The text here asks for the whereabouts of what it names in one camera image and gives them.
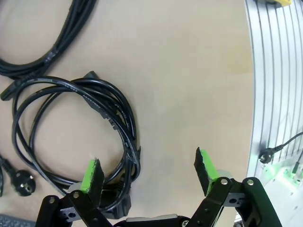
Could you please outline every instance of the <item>green gripper pad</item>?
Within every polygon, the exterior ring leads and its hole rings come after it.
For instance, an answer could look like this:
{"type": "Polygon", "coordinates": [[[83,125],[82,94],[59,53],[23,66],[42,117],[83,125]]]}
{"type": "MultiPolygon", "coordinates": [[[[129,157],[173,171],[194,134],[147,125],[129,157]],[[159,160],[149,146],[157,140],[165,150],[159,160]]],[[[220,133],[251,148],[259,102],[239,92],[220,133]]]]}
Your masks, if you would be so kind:
{"type": "Polygon", "coordinates": [[[197,148],[194,166],[204,195],[207,196],[212,188],[213,182],[219,178],[219,175],[205,150],[197,148]]]}
{"type": "Polygon", "coordinates": [[[89,196],[96,207],[101,203],[104,179],[104,172],[102,171],[99,159],[91,160],[83,177],[80,190],[89,196]]]}

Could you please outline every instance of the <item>yellow object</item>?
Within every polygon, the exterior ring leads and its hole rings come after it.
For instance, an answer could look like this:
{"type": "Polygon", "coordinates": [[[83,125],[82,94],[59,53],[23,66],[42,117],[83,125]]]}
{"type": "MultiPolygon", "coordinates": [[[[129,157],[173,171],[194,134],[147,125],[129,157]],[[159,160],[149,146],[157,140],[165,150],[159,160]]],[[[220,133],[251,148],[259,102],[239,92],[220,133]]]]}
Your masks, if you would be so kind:
{"type": "Polygon", "coordinates": [[[279,3],[282,7],[284,6],[289,6],[292,3],[292,0],[267,0],[269,2],[277,2],[279,3]]]}

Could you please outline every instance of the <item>plug cable strain relief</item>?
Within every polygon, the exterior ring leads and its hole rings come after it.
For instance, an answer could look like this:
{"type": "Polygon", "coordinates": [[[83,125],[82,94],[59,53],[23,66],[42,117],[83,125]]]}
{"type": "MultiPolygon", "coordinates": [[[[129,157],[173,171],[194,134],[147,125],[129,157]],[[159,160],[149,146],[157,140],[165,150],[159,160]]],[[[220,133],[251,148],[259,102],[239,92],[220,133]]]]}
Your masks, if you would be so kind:
{"type": "Polygon", "coordinates": [[[12,177],[12,170],[14,169],[13,166],[8,162],[8,160],[3,159],[1,162],[1,166],[3,167],[3,169],[5,170],[5,172],[8,173],[9,176],[12,177]]]}
{"type": "Polygon", "coordinates": [[[284,145],[282,144],[282,145],[276,146],[275,148],[273,148],[273,150],[274,150],[275,153],[276,153],[276,152],[282,150],[283,148],[284,148],[284,145]]]}
{"type": "Polygon", "coordinates": [[[12,82],[4,91],[2,91],[2,93],[0,94],[0,98],[2,101],[9,101],[11,100],[16,91],[22,86],[22,84],[25,81],[28,81],[30,79],[35,78],[37,75],[35,74],[35,72],[31,72],[28,75],[24,76],[24,78],[15,80],[14,82],[12,82]]]}

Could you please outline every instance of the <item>cable bundle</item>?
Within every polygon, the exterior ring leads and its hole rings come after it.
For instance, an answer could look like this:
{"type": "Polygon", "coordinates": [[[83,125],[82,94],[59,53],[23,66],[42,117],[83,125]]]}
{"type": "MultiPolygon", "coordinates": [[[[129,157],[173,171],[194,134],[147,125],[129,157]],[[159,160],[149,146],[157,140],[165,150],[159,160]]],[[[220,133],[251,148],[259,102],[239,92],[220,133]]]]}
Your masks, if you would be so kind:
{"type": "Polygon", "coordinates": [[[125,96],[114,85],[98,79],[97,75],[92,71],[84,78],[67,81],[57,77],[38,77],[24,80],[23,83],[15,89],[13,100],[13,130],[12,141],[15,150],[19,157],[28,164],[31,168],[38,171],[40,175],[47,180],[61,194],[66,194],[66,189],[75,180],[57,175],[45,170],[39,163],[35,155],[35,136],[39,121],[47,109],[63,92],[75,92],[83,97],[86,102],[94,110],[99,112],[103,118],[108,119],[113,128],[117,130],[124,146],[124,155],[118,166],[105,179],[104,190],[114,192],[112,198],[105,198],[102,194],[101,211],[107,212],[117,207],[121,201],[129,193],[131,182],[134,181],[140,173],[140,150],[137,150],[136,145],[136,125],[132,109],[125,96]],[[46,83],[53,86],[41,89],[30,95],[18,107],[18,99],[22,91],[33,84],[46,83]],[[47,96],[40,109],[37,111],[36,117],[32,124],[29,140],[26,140],[19,126],[19,119],[24,110],[35,100],[40,97],[47,96]],[[28,160],[21,152],[17,137],[19,137],[22,146],[29,155],[31,160],[28,160]]]}
{"type": "Polygon", "coordinates": [[[44,75],[50,65],[62,55],[83,28],[96,1],[73,0],[63,28],[49,52],[38,60],[23,65],[10,64],[0,59],[0,74],[14,80],[44,75]]]}

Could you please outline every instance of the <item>bolt head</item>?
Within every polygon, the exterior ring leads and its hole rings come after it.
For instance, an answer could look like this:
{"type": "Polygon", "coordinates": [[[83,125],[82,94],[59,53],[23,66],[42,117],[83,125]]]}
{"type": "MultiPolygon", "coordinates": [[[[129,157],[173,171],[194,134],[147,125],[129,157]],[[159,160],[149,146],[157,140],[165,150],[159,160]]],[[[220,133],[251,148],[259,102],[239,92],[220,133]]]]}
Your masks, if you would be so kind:
{"type": "Polygon", "coordinates": [[[249,179],[249,180],[247,181],[247,183],[248,183],[248,185],[252,186],[252,185],[254,184],[254,181],[249,179]]]}
{"type": "Polygon", "coordinates": [[[182,222],[182,227],[185,227],[189,223],[188,220],[182,222]]]}
{"type": "Polygon", "coordinates": [[[49,203],[54,203],[55,202],[55,198],[54,197],[51,197],[50,199],[49,199],[49,203]]]}
{"type": "Polygon", "coordinates": [[[72,195],[75,199],[79,197],[79,192],[75,192],[73,195],[72,195]]]}
{"type": "Polygon", "coordinates": [[[226,185],[227,183],[228,183],[228,181],[226,179],[221,180],[221,184],[226,185]]]}

